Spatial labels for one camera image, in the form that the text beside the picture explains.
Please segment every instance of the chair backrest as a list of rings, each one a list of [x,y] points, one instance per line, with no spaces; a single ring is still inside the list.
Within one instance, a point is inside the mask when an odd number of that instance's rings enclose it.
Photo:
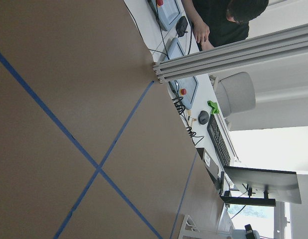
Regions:
[[[253,82],[247,72],[220,80],[215,94],[225,118],[232,113],[252,110],[256,106]]]

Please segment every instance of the blue tape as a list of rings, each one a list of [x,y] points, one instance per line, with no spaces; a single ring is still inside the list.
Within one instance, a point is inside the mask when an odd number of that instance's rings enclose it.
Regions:
[[[175,229],[175,226],[176,226],[176,221],[177,221],[177,218],[178,218],[178,214],[179,214],[180,208],[181,208],[183,200],[184,200],[185,192],[186,192],[186,189],[187,189],[187,186],[188,186],[189,178],[190,178],[190,176],[192,174],[192,170],[193,170],[193,166],[194,166],[194,162],[195,162],[196,157],[197,157],[197,152],[195,153],[194,160],[192,162],[192,166],[190,167],[190,171],[189,171],[189,174],[188,174],[188,177],[187,177],[187,181],[186,181],[186,185],[185,185],[185,188],[184,188],[184,192],[183,192],[182,198],[181,198],[179,206],[178,206],[178,210],[177,210],[177,213],[176,213],[175,221],[174,221],[174,224],[173,224],[173,227],[172,227],[172,232],[170,233],[169,239],[172,238],[173,233],[174,233],[174,229]]]
[[[77,149],[90,161],[90,163],[97,168],[98,163],[89,155],[89,153],[81,146],[81,144],[72,136],[69,130],[62,124],[62,122],[55,116],[55,114],[48,108],[48,106],[40,99],[40,97],[31,89],[19,73],[10,65],[10,63],[0,53],[0,62],[12,74],[12,76],[19,82],[19,84],[28,92],[28,94],[35,100],[35,102],[43,109],[43,111],[52,119],[52,121],[60,128],[60,130],[68,137],[68,139],[77,147]]]
[[[63,232],[63,230],[65,229],[65,227],[67,226],[68,222],[70,221],[73,213],[75,212],[75,210],[78,208],[78,206],[80,205],[82,199],[84,198],[84,196],[86,195],[86,193],[88,192],[90,186],[92,185],[92,183],[94,182],[94,179],[96,178],[96,176],[98,175],[99,171],[98,169],[95,170],[94,174],[92,175],[92,177],[90,178],[89,182],[87,183],[87,185],[85,186],[83,192],[80,194],[79,198],[77,199],[77,201],[75,202],[75,204],[73,205],[73,207],[71,208],[70,212],[68,213],[68,215],[66,216],[66,218],[64,219],[63,223],[61,224],[59,230],[56,232],[54,239],[59,238],[60,234]]]
[[[115,137],[115,139],[113,140],[111,146],[109,147],[108,151],[106,152],[106,154],[104,155],[100,166],[101,168],[103,167],[103,165],[105,164],[106,160],[108,159],[110,153],[112,152],[115,144],[117,143],[117,141],[119,140],[119,138],[121,137],[123,131],[125,130],[126,126],[128,125],[129,121],[131,120],[132,116],[134,115],[135,111],[137,110],[137,108],[139,107],[141,101],[143,100],[144,96],[146,95],[146,93],[149,91],[150,87],[154,84],[154,81],[151,81],[149,83],[149,85],[146,87],[146,89],[144,90],[143,94],[141,95],[141,97],[139,98],[139,100],[137,101],[137,103],[135,104],[134,108],[132,109],[131,113],[129,114],[128,118],[125,120],[123,126],[121,127],[120,131],[118,132],[117,136]]]
[[[149,227],[149,229],[157,236],[159,239],[163,239],[162,236],[155,230],[155,228],[146,220],[146,218],[140,213],[140,211],[134,206],[134,204],[125,196],[125,194],[119,189],[119,187],[110,179],[110,177],[100,169],[100,174],[104,177],[106,181],[114,188],[114,190],[122,197],[122,199],[132,208],[132,210],[140,217],[140,219]]]

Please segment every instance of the black keyboard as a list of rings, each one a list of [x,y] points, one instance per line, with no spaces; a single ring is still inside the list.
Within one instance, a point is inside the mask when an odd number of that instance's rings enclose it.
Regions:
[[[207,131],[213,141],[220,162],[223,166],[229,166],[230,156],[214,115],[209,118]]]

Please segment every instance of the white desk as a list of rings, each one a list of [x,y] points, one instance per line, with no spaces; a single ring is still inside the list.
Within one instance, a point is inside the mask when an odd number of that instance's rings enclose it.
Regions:
[[[158,50],[165,52],[159,25],[155,19],[155,15],[153,13],[153,10],[151,9],[150,5],[147,3],[147,1],[134,1],[134,0],[125,0],[126,5],[130,9],[131,13],[133,14],[137,25],[140,29],[140,32],[142,34],[142,37],[144,39],[144,42],[146,46],[149,49]],[[179,7],[181,8],[182,15],[185,15],[184,8],[182,6],[182,3],[180,0],[178,0]],[[187,54],[189,49],[189,42],[190,42],[190,25],[187,26],[188,33],[185,34],[185,36],[178,38],[180,44],[182,45],[182,48],[184,52]],[[175,30],[175,27],[172,27],[172,29],[169,32],[162,31],[165,45],[168,49],[170,46],[171,41],[177,37],[177,32]],[[192,37],[192,43],[191,43],[191,50],[190,53],[198,52],[198,47],[195,42],[194,37]],[[155,62],[162,61],[165,56],[161,53],[153,52],[152,51],[153,60]],[[207,101],[211,100],[213,102],[217,102],[216,95],[214,93],[214,90],[212,88],[212,85],[209,81],[208,74],[203,74],[196,76],[199,86],[196,92],[196,96],[193,102],[193,106],[191,109],[191,116],[193,118],[197,118],[199,113],[201,111],[207,111],[211,112],[211,107],[207,105]],[[171,95],[171,97],[174,97],[173,93],[167,86],[167,89]],[[200,125],[197,121],[193,122],[192,129],[194,132],[197,133],[196,136],[204,136],[204,139],[201,140],[196,147],[204,147],[212,159],[216,162],[216,164],[219,166],[221,170],[221,166],[219,163],[219,160],[217,159],[217,155],[215,152],[214,145],[210,139],[210,136],[207,132],[207,124]],[[199,141],[199,138],[193,138],[194,142]],[[235,156],[233,151],[231,150],[231,147],[229,145],[229,142],[225,139],[224,141],[226,143],[228,152],[231,157],[231,165],[234,165],[235,163]]]

